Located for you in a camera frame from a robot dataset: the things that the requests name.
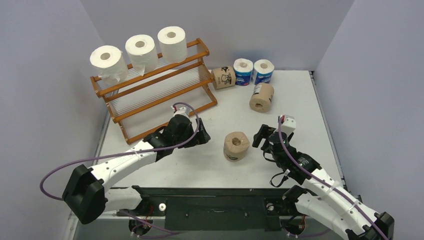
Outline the brown roll black print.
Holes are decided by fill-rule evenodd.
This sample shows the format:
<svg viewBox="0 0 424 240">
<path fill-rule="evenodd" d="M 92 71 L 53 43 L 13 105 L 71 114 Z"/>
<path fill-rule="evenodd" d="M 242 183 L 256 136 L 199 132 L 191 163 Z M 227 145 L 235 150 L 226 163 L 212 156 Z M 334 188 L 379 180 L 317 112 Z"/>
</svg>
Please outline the brown roll black print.
<svg viewBox="0 0 424 240">
<path fill-rule="evenodd" d="M 247 155 L 249 146 L 250 141 L 243 132 L 231 132 L 224 139 L 224 157 L 230 162 L 240 161 Z"/>
</svg>

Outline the orange wooden tiered shelf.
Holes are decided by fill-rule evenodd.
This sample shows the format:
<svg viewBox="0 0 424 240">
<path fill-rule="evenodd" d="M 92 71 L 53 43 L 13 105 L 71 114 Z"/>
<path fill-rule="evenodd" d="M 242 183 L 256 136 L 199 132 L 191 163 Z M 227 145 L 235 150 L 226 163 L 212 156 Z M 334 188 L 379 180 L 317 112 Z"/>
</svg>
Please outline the orange wooden tiered shelf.
<svg viewBox="0 0 424 240">
<path fill-rule="evenodd" d="M 131 64 L 126 81 L 107 85 L 99 76 L 90 81 L 97 97 L 104 100 L 111 120 L 117 124 L 127 144 L 133 144 L 166 125 L 164 110 L 175 102 L 185 102 L 200 113 L 218 104 L 210 84 L 212 74 L 204 57 L 210 51 L 201 38 L 187 43 L 188 57 L 168 63 L 158 54 L 157 69 L 140 76 Z"/>
</svg>

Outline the white toilet paper roll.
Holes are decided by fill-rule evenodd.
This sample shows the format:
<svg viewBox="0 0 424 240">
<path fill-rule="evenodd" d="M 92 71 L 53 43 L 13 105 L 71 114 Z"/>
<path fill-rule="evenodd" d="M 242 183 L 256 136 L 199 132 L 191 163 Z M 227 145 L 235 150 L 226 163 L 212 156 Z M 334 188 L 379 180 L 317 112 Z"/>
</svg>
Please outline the white toilet paper roll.
<svg viewBox="0 0 424 240">
<path fill-rule="evenodd" d="M 154 71 L 159 65 L 159 57 L 153 38 L 146 34 L 130 37 L 125 43 L 125 50 L 129 56 L 132 68 L 144 76 Z"/>
<path fill-rule="evenodd" d="M 98 77 L 109 86 L 124 82 L 129 75 L 123 53 L 115 46 L 103 45 L 96 48 L 89 60 L 96 69 Z"/>
<path fill-rule="evenodd" d="M 162 57 L 168 63 L 181 63 L 188 56 L 186 33 L 179 26 L 168 26 L 162 28 L 157 38 L 161 49 Z"/>
</svg>

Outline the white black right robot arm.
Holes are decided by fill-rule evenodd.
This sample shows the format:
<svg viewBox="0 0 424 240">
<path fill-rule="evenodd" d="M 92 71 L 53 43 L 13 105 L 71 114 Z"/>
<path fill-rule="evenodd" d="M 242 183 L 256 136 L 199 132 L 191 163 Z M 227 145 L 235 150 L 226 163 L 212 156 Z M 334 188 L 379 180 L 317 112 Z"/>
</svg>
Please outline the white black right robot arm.
<svg viewBox="0 0 424 240">
<path fill-rule="evenodd" d="M 282 129 L 261 125 L 252 147 L 262 143 L 263 154 L 282 172 L 282 181 L 296 185 L 282 196 L 282 207 L 289 213 L 309 216 L 344 240 L 392 240 L 395 220 L 388 212 L 379 213 L 351 195 L 311 156 L 290 145 Z"/>
</svg>

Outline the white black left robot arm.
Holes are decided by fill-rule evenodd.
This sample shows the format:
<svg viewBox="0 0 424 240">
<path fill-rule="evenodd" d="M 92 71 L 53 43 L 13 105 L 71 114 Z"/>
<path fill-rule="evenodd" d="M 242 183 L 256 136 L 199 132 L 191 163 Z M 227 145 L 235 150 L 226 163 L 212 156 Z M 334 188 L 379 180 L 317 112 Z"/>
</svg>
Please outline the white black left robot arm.
<svg viewBox="0 0 424 240">
<path fill-rule="evenodd" d="M 130 210 L 143 215 L 149 201 L 134 188 L 113 186 L 138 169 L 158 162 L 175 148 L 206 144 L 211 139 L 201 119 L 193 127 L 186 115 L 175 114 L 168 125 L 158 128 L 122 156 L 89 168 L 76 167 L 65 187 L 62 199 L 82 224 L 89 224 L 104 212 Z"/>
</svg>

